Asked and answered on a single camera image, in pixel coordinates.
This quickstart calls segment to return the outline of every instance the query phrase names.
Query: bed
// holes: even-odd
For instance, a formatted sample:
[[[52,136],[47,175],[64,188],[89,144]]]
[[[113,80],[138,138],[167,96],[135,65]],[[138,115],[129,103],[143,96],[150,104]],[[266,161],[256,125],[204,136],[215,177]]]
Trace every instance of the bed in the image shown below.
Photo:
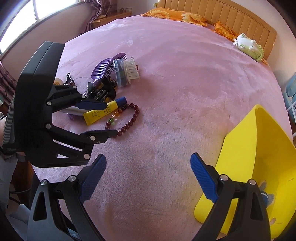
[[[276,31],[258,16],[228,0],[160,0],[159,7],[218,20],[262,45],[267,59]],[[208,28],[167,19],[119,19],[66,43],[57,76],[69,72],[84,93],[94,67],[125,52],[139,66],[140,81],[117,96],[135,103],[140,114],[121,137],[96,145],[107,169],[84,203],[106,240],[192,240],[201,223],[194,208],[202,190],[190,168],[198,152],[215,166],[224,137],[256,105],[262,105],[292,140],[281,89],[268,65],[240,52]],[[127,123],[126,111],[116,121]],[[103,129],[110,116],[87,126],[56,112],[53,124],[74,133]],[[50,182],[77,175],[83,167],[34,168]],[[65,205],[62,210],[67,214]]]

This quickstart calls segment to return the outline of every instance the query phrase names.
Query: purple hair brush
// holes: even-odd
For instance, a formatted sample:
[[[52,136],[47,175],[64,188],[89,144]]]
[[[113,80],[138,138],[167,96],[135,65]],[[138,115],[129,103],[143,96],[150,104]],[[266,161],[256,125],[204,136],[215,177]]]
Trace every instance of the purple hair brush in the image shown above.
[[[126,59],[126,54],[120,53],[115,55],[113,58],[104,59],[95,67],[94,71],[91,74],[91,78],[94,80],[93,85],[95,88],[97,88],[101,84],[102,78],[110,76],[111,73],[114,71],[113,60],[121,58]]]

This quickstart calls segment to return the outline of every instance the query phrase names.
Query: wooden headboard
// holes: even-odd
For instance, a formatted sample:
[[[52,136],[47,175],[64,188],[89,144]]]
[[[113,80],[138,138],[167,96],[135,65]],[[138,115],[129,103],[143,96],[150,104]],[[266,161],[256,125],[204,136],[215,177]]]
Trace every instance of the wooden headboard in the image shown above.
[[[166,7],[204,17],[208,23],[218,20],[238,34],[245,33],[264,49],[267,59],[276,40],[276,31],[257,15],[230,0],[160,0],[158,7]]]

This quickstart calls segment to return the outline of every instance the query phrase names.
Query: orange pillow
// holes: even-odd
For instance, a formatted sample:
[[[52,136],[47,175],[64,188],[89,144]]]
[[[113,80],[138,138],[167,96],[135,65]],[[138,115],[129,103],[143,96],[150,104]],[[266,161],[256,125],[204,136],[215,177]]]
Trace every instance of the orange pillow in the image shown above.
[[[233,39],[236,39],[238,37],[238,34],[234,32],[231,28],[227,27],[225,24],[218,21],[214,24],[215,30],[213,30],[215,33],[226,37],[230,41],[234,42]]]
[[[163,7],[152,9],[149,12],[142,14],[141,16],[154,17],[154,18],[165,18],[165,19],[170,19],[170,20],[174,20],[174,21],[192,23],[192,24],[200,25],[200,26],[207,25],[206,24],[207,21],[202,16],[200,16],[198,14],[169,9],[169,8],[163,8]]]
[[[265,65],[268,65],[268,63],[267,63],[267,61],[266,61],[265,58],[262,58],[261,62],[262,62],[263,64],[265,64]]]

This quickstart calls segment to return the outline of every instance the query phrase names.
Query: yellow tube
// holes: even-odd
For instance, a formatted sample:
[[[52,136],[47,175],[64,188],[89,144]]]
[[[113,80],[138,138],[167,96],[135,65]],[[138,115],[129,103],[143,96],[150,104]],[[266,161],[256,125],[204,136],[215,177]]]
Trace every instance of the yellow tube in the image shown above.
[[[113,100],[109,102],[105,110],[91,110],[89,112],[84,113],[83,117],[85,119],[86,124],[90,126],[92,123],[103,118],[104,116],[118,109],[118,107],[121,107],[125,104],[126,104],[126,99],[125,97],[122,97],[117,100]]]

